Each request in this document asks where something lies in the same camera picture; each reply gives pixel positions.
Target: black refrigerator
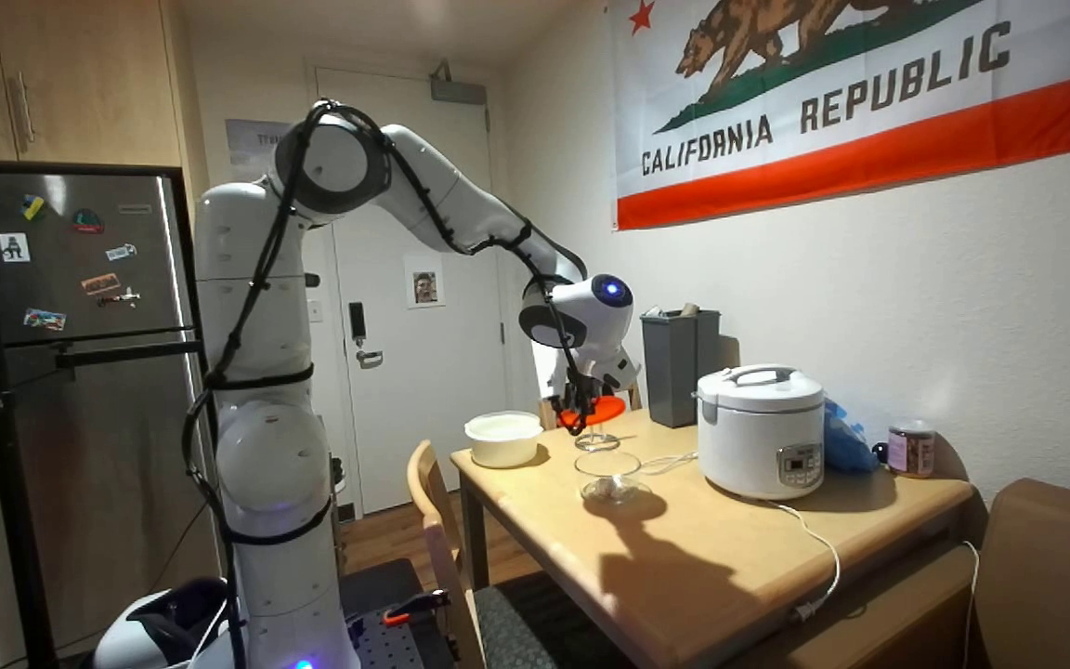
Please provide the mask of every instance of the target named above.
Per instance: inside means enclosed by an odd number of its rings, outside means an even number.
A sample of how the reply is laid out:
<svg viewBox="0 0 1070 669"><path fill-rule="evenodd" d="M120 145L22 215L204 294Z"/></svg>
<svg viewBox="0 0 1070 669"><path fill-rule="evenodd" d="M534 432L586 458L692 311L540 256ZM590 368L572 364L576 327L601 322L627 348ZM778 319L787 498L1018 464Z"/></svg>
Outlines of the black refrigerator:
<svg viewBox="0 0 1070 669"><path fill-rule="evenodd" d="M177 169L0 169L0 666L77 659L216 572L199 374Z"/></svg>

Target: rice cooker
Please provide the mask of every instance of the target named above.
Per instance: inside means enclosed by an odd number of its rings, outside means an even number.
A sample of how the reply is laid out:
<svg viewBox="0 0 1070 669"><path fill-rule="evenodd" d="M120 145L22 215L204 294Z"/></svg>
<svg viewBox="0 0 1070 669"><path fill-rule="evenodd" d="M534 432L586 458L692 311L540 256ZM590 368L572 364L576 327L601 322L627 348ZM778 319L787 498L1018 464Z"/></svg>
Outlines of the rice cooker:
<svg viewBox="0 0 1070 669"><path fill-rule="evenodd" d="M697 468L739 498L801 498L824 483L824 391L796 368L697 380Z"/></svg>

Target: table leg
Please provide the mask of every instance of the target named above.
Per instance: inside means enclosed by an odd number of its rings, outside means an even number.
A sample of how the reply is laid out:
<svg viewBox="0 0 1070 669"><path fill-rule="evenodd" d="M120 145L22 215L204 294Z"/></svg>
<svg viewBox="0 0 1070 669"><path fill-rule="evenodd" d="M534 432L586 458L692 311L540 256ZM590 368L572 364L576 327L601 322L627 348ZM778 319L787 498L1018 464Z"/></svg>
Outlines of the table leg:
<svg viewBox="0 0 1070 669"><path fill-rule="evenodd" d="M487 555L487 493L463 475L460 479L460 531L463 531L463 568L473 586L492 584Z"/></svg>

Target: white door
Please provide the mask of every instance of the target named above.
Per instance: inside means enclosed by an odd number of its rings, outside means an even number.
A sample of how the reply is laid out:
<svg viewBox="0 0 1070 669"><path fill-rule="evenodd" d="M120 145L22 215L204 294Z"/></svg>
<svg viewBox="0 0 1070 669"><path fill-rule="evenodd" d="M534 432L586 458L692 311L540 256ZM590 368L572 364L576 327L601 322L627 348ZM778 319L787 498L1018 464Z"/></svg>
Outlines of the white door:
<svg viewBox="0 0 1070 669"><path fill-rule="evenodd" d="M346 101L374 121L404 121L447 152L469 179L492 187L487 109L440 102L421 78L321 70L321 95ZM435 252L379 204L330 224L333 286L321 298L330 319L321 327L346 346L351 407L330 407L330 426L353 443L346 454L346 498L358 514L409 503L404 460L421 438L440 454L463 444L463 420L508 407L502 343L497 250L481 256ZM364 343L353 346L351 304L364 307Z"/></svg>

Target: wooden chair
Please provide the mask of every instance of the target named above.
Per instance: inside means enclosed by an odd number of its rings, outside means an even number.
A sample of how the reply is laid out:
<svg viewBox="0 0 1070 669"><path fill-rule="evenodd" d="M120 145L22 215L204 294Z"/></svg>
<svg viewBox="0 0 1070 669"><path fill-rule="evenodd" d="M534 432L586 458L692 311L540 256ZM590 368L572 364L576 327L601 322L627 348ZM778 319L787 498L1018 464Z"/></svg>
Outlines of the wooden chair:
<svg viewBox="0 0 1070 669"><path fill-rule="evenodd" d="M556 666L502 592L473 592L460 576L460 522L431 443L409 458L409 489L424 517L435 584L448 593L447 623L456 666Z"/></svg>

